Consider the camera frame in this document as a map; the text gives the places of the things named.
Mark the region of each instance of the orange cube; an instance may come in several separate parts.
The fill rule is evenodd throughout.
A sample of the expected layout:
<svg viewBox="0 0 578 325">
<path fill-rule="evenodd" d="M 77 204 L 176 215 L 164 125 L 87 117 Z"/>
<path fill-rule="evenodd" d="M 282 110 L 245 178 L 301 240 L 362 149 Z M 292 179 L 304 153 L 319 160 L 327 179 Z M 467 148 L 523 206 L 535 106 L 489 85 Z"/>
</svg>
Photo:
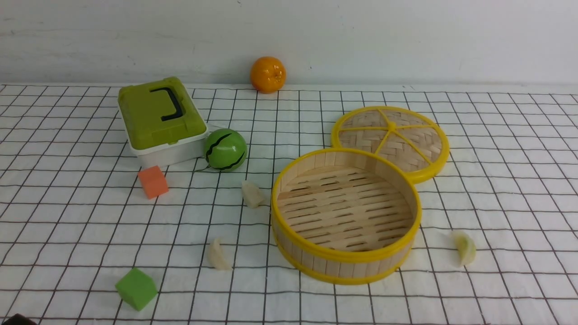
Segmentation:
<svg viewBox="0 0 578 325">
<path fill-rule="evenodd" d="M 138 176 L 143 191 L 149 200 L 169 191 L 165 175 L 158 166 L 144 169 L 138 173 Z"/>
</svg>

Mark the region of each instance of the green cube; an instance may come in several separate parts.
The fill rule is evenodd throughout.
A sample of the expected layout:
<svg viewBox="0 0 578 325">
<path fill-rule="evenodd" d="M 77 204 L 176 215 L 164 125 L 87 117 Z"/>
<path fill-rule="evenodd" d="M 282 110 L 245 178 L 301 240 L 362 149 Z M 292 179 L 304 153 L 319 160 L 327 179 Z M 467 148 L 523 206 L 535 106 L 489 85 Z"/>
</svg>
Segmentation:
<svg viewBox="0 0 578 325">
<path fill-rule="evenodd" d="M 137 311 L 141 311 L 158 293 L 153 279 L 133 268 L 115 285 L 120 297 Z"/>
</svg>

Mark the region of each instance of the yellow spoke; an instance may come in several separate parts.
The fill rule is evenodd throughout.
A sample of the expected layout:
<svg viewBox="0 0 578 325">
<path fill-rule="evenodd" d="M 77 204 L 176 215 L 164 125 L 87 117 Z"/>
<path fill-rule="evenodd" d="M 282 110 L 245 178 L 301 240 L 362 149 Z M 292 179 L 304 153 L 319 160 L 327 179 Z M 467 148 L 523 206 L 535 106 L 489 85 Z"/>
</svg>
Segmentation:
<svg viewBox="0 0 578 325">
<path fill-rule="evenodd" d="M 378 109 L 377 111 L 381 114 L 381 117 L 383 117 L 383 119 L 386 121 L 386 124 L 389 125 L 390 120 L 387 118 L 386 114 L 382 112 L 381 109 Z"/>
<path fill-rule="evenodd" d="M 375 152 L 373 152 L 373 154 L 379 154 L 379 150 L 381 150 L 381 147 L 383 147 L 383 145 L 386 144 L 386 139 L 388 136 L 390 136 L 391 131 L 387 130 L 387 133 L 385 134 L 385 136 L 383 136 L 383 139 L 381 139 L 381 142 L 379 143 L 379 145 L 377 146 L 377 149 L 375 150 Z"/>
<path fill-rule="evenodd" d="M 356 128 L 342 128 L 339 132 L 343 131 L 361 131 L 361 130 L 383 130 L 387 131 L 387 127 L 356 127 Z"/>
<path fill-rule="evenodd" d="M 393 131 L 393 133 L 395 135 L 397 135 L 398 137 L 402 138 L 402 140 L 404 140 L 405 142 L 407 142 L 408 145 L 410 145 L 413 150 L 417 151 L 417 153 L 421 156 L 421 158 L 423 158 L 425 161 L 428 162 L 428 164 L 432 164 L 432 162 L 428 159 L 428 157 L 426 157 L 424 154 L 421 153 L 420 149 L 418 149 L 412 141 L 410 141 L 409 139 L 407 139 L 405 136 L 403 136 L 401 133 L 399 133 L 398 131 Z"/>
<path fill-rule="evenodd" d="M 400 127 L 396 127 L 395 129 L 396 129 L 396 130 L 402 130 L 402 129 L 404 129 L 404 128 L 431 128 L 431 127 L 432 127 L 432 126 L 431 126 L 431 125 L 428 125 L 428 124 L 426 124 L 426 125 L 413 124 L 413 125 L 403 125 L 403 126 L 400 126 Z"/>
</svg>

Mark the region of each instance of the black handle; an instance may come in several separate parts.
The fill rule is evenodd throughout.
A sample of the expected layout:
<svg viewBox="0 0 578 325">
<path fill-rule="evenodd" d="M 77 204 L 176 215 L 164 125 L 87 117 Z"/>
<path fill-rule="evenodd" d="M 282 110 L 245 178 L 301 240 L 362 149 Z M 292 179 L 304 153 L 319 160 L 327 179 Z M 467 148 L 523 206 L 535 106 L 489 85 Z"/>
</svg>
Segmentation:
<svg viewBox="0 0 578 325">
<path fill-rule="evenodd" d="M 166 91 L 166 93 L 171 98 L 171 101 L 173 102 L 173 106 L 175 107 L 175 110 L 176 110 L 174 114 L 167 115 L 167 116 L 161 116 L 161 121 L 178 119 L 179 117 L 181 117 L 183 115 L 183 108 L 180 106 L 180 103 L 177 100 L 177 96 L 175 96 L 175 93 L 173 92 L 172 89 L 170 89 L 169 87 L 163 87 L 163 88 L 151 90 L 150 92 L 154 93 L 155 91 L 161 91 L 161 90 Z"/>
</svg>

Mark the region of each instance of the woven bamboo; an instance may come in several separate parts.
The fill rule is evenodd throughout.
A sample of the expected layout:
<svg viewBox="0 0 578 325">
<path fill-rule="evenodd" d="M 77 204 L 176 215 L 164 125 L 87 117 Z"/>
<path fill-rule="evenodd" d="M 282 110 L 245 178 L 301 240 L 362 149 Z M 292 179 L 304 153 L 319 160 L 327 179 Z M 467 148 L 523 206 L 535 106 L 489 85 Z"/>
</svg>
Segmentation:
<svg viewBox="0 0 578 325">
<path fill-rule="evenodd" d="M 275 240 L 302 272 L 361 284 L 398 268 L 421 220 L 417 192 L 390 162 L 362 150 L 324 149 L 292 162 L 272 194 Z"/>
<path fill-rule="evenodd" d="M 332 145 L 377 154 L 407 173 L 414 183 L 434 177 L 449 156 L 447 138 L 434 122 L 390 106 L 344 115 L 334 126 Z"/>
</svg>

